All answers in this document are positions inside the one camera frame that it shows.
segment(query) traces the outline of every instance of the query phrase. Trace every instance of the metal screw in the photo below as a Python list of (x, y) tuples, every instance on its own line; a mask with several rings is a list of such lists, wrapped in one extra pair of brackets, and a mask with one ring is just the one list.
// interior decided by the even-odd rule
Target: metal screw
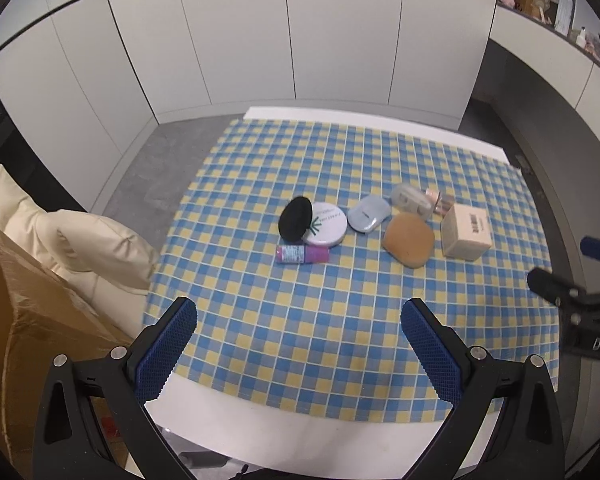
[(481, 346), (472, 346), (471, 356), (482, 361), (485, 357), (487, 357), (487, 351)]
[(531, 364), (536, 368), (542, 368), (544, 366), (544, 359), (542, 359), (539, 355), (533, 354), (531, 356)]
[(54, 366), (62, 366), (66, 362), (66, 355), (58, 354), (54, 358)]
[(116, 346), (111, 351), (111, 358), (112, 359), (122, 359), (125, 355), (126, 355), (126, 348), (123, 347), (123, 346)]

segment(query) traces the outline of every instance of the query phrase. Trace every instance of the lip balm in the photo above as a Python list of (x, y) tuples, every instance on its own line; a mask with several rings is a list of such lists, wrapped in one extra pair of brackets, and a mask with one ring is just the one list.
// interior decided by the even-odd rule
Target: lip balm
[(276, 248), (279, 264), (325, 264), (329, 261), (327, 247), (280, 245)]

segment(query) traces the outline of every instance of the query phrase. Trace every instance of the cardboard box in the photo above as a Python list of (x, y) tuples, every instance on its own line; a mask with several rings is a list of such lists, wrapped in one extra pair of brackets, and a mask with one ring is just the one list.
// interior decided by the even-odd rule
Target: cardboard box
[(487, 212), (455, 203), (442, 219), (442, 252), (447, 258), (474, 261), (492, 245)]
[(130, 343), (0, 231), (0, 449), (24, 478), (31, 478), (38, 405), (53, 358), (95, 359)]

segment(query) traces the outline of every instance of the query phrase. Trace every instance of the black makeup sponge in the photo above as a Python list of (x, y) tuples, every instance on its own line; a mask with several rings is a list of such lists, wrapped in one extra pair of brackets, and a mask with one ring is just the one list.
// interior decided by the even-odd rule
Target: black makeup sponge
[(289, 202), (278, 220), (280, 237), (289, 244), (302, 240), (302, 236), (311, 225), (314, 208), (304, 196), (296, 196)]

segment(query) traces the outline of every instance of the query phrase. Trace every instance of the checkered tablecloth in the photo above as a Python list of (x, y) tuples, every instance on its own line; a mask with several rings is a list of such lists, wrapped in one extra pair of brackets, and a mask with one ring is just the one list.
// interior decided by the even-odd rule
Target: checkered tablecloth
[[(494, 246), (473, 263), (447, 260), (440, 217), (433, 257), (407, 269), (381, 247), (386, 224), (350, 228), (328, 264), (274, 263), (278, 217), (294, 196), (346, 212), (409, 182), (486, 208)], [(526, 272), (550, 267), (522, 176), (502, 162), (428, 140), (339, 124), (235, 121), (185, 193), (162, 250), (145, 324), (177, 296), (198, 328), (176, 373), (228, 395), (343, 420), (441, 420), (439, 400), (399, 327), (422, 298), (470, 346), (495, 357), (545, 358), (558, 374), (558, 315)]]

